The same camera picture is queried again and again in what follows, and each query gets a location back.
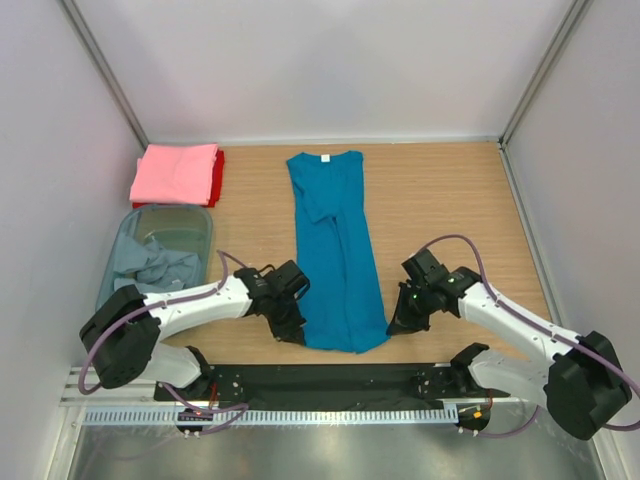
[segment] wooden table surface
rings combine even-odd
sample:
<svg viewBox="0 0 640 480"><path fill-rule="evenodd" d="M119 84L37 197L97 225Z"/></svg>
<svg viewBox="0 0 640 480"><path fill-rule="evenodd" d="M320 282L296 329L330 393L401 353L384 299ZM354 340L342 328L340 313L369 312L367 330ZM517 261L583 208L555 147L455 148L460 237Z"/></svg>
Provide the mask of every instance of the wooden table surface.
<svg viewBox="0 0 640 480"><path fill-rule="evenodd" d="M407 257L428 240L464 233L477 244L491 282L512 300L549 318L502 162L493 143L228 147L222 196L211 209L213 249L247 264L276 266L296 258L294 200L285 161L305 151L365 157L365 203L387 320L406 275ZM447 240L433 251L450 270L477 270L469 248ZM211 252L209 281L220 279ZM450 314L431 317L431 330L391 338L364 354L312 350L276 342L264 318L212 322L167 340L193 345L210 363L446 362L473 342L514 354L488 330Z"/></svg>

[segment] metal floor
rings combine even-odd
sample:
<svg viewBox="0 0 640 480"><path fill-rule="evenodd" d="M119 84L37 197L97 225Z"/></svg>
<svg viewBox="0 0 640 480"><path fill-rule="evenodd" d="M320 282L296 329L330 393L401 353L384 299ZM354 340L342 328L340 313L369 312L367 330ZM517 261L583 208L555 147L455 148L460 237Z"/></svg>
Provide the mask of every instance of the metal floor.
<svg viewBox="0 0 640 480"><path fill-rule="evenodd" d="M513 429L531 412L528 405L496 403L487 431ZM119 458L132 456L136 458ZM502 440L459 435L448 425L239 427L187 440L177 438L174 427L83 427L69 478L600 480L605 476L593 444L568 436L543 412L526 432Z"/></svg>

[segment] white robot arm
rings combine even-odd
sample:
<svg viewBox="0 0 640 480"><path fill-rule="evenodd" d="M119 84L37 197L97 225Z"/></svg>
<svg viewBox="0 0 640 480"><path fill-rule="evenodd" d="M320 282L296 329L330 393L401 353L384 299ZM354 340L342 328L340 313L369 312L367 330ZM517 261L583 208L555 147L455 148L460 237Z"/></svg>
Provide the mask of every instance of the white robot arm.
<svg viewBox="0 0 640 480"><path fill-rule="evenodd" d="M613 346L599 333L582 337L551 324L496 293L472 270L449 272L427 249L402 265L410 279L400 283L389 335L428 330L429 316L443 310L488 328L529 358L506 357L482 344L467 347L451 361L462 393L465 388L496 389L529 400L585 440L631 399L626 383L573 346L580 344L619 367ZM128 286L96 312L80 338L88 352L95 350L91 360L104 388L144 378L197 398L212 384L211 367L195 347L170 347L161 343L163 339L215 320L258 314L267 318L276 340L304 345L305 320L297 300L309 287L293 261L278 269L241 268L224 281L176 293L142 295ZM134 311L142 313L105 335Z"/></svg>
<svg viewBox="0 0 640 480"><path fill-rule="evenodd" d="M581 345L620 368L613 346L601 334L582 337L547 322L483 283L472 270L449 272L428 249L402 265L410 279L400 283L390 335L428 330L429 315L442 310L491 330L528 357L507 357L477 343L467 347L451 365L468 377L472 388L496 389L531 401L583 440L631 400L622 379L575 348Z"/></svg>
<svg viewBox="0 0 640 480"><path fill-rule="evenodd" d="M143 295L131 285L109 298L81 329L80 339L87 352L99 344L92 362L102 387L118 388L141 378L194 397L211 384L208 362L195 347L171 347L162 340L205 323L256 314L267 318L276 340L304 345L305 320L297 300L309 287L291 260L278 269L241 268L220 282L180 292ZM108 328L136 310L142 313L105 338Z"/></svg>

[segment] gray cloth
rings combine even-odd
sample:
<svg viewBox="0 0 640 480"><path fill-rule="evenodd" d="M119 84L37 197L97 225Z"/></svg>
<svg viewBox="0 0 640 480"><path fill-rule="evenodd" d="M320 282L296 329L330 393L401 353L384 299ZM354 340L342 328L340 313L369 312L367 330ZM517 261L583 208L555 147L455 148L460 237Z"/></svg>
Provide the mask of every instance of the gray cloth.
<svg viewBox="0 0 640 480"><path fill-rule="evenodd" d="M167 250L156 239L140 245L120 234L113 270L114 290L136 285L140 293L174 292L198 284L202 268L198 254Z"/></svg>

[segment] plastic bin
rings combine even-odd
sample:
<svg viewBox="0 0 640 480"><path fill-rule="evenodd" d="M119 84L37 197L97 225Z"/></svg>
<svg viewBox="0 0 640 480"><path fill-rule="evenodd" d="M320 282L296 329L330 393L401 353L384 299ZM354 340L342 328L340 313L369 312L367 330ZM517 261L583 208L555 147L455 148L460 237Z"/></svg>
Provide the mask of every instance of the plastic bin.
<svg viewBox="0 0 640 480"><path fill-rule="evenodd" d="M155 238L167 249L197 253L201 262L201 271L197 272L198 284L205 283L213 240L213 222L209 212L198 205L147 205L132 211L120 224L98 293L96 310L114 292L113 282L119 274L113 271L113 265L120 234L132 237L142 245Z"/></svg>

